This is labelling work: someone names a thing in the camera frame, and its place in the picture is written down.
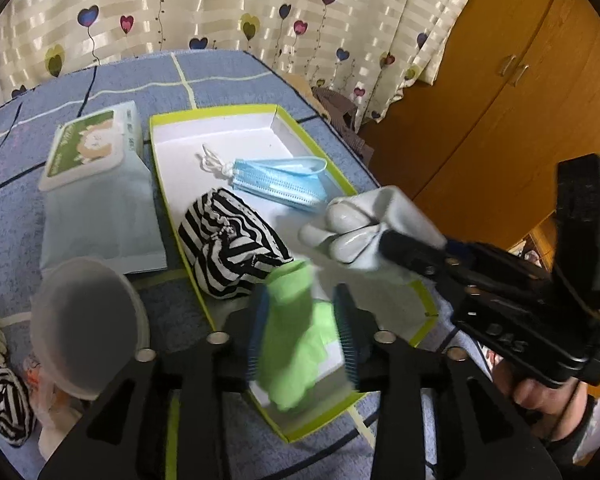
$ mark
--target cabinet handle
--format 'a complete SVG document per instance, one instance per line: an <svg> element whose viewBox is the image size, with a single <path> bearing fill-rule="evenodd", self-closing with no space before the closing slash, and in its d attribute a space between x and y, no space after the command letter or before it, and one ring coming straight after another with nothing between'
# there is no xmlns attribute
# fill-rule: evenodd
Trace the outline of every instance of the cabinet handle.
<svg viewBox="0 0 600 480"><path fill-rule="evenodd" d="M529 68L529 65L523 65L520 67L520 72L518 72L518 75L511 81L512 86L518 86L520 78L522 77L523 73L526 72L527 68Z"/></svg>
<svg viewBox="0 0 600 480"><path fill-rule="evenodd" d="M515 54L511 54L511 56L507 57L507 59L502 64L502 68L498 72L499 76L504 77L504 75L507 73L507 70L509 70L509 67L511 66L511 63L513 63L514 59L516 59L516 55Z"/></svg>

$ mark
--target curtain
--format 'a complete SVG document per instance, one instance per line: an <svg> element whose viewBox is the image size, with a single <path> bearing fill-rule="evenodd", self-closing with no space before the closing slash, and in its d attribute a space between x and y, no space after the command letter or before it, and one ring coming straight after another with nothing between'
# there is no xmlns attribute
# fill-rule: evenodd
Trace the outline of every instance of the curtain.
<svg viewBox="0 0 600 480"><path fill-rule="evenodd" d="M433 82L466 1L11 0L0 15L0 95L94 63L241 49L350 98L358 127L379 120L418 77Z"/></svg>

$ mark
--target wrist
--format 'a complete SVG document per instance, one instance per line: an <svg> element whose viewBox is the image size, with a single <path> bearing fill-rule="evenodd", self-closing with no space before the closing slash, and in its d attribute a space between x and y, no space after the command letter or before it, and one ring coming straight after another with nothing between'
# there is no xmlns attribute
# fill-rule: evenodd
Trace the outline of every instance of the wrist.
<svg viewBox="0 0 600 480"><path fill-rule="evenodd" d="M579 383L573 399L564 412L545 413L540 421L531 427L531 432L538 438L552 442L568 437L580 425L587 409L587 385Z"/></svg>

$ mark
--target wardrobe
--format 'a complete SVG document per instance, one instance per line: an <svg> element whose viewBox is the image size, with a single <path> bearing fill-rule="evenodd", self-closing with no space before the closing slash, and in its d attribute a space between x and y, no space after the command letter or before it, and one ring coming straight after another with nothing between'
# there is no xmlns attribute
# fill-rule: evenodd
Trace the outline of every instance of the wardrobe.
<svg viewBox="0 0 600 480"><path fill-rule="evenodd" d="M360 136L445 235L508 249L555 209L556 164L600 154L600 18L587 0L469 0L434 85Z"/></svg>

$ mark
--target metal screw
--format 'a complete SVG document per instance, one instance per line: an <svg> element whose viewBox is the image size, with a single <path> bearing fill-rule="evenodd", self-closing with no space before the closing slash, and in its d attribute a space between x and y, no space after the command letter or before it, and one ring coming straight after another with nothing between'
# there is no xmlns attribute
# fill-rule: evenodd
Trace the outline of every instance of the metal screw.
<svg viewBox="0 0 600 480"><path fill-rule="evenodd" d="M155 350L151 350L150 348L141 348L136 352L136 361L141 363L149 363L155 359L156 353Z"/></svg>
<svg viewBox="0 0 600 480"><path fill-rule="evenodd" d="M379 343L390 345L395 342L395 334L388 330L380 330L374 334L374 339Z"/></svg>
<svg viewBox="0 0 600 480"><path fill-rule="evenodd" d="M452 346L451 348L446 350L446 356L452 359L453 361L464 361L467 359L468 354L464 348L460 348L459 346Z"/></svg>
<svg viewBox="0 0 600 480"><path fill-rule="evenodd" d="M229 341L229 335L227 332L212 332L206 336L206 341L212 345L223 345Z"/></svg>

